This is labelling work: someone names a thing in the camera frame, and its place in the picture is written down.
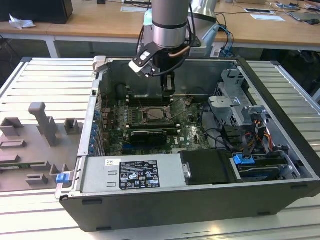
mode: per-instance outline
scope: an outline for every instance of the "computer case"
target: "computer case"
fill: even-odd
[[[11,14],[21,20],[66,24],[73,10],[71,0],[0,0],[0,21],[9,21]]]

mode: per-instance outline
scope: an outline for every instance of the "laptop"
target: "laptop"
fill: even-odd
[[[296,12],[290,12],[290,15],[301,22],[305,22],[311,19],[318,19],[320,21],[320,14],[316,13],[296,13]]]

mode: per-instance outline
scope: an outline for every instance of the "green circuit board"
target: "green circuit board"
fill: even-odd
[[[125,101],[111,102],[103,120],[107,156],[172,154],[182,150],[209,149],[198,118],[202,103],[177,98],[169,106],[129,106]],[[128,135],[132,131],[164,130],[166,143],[161,146],[133,147]]]

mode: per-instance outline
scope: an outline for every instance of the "blue cable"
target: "blue cable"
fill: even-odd
[[[230,49],[231,49],[231,40],[232,40],[232,38],[231,38],[231,35],[230,35],[230,33],[229,33],[229,31],[227,30],[227,29],[225,29],[223,26],[221,26],[221,25],[219,25],[220,26],[220,28],[222,28],[222,30],[224,30],[225,31],[225,33],[228,35],[228,37],[229,37],[229,47],[228,47],[228,51],[226,52],[226,54],[225,54],[225,57],[227,58],[228,57],[228,54],[229,54],[229,52],[230,52]]]

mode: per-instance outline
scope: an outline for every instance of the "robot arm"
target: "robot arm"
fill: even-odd
[[[129,66],[136,73],[142,72],[147,77],[160,77],[171,74],[182,65],[196,40],[193,31],[190,34],[191,40],[186,41],[186,31],[190,28],[189,7],[190,0],[152,1],[152,42],[144,46],[130,62]],[[160,72],[156,72],[152,67],[151,59]]]

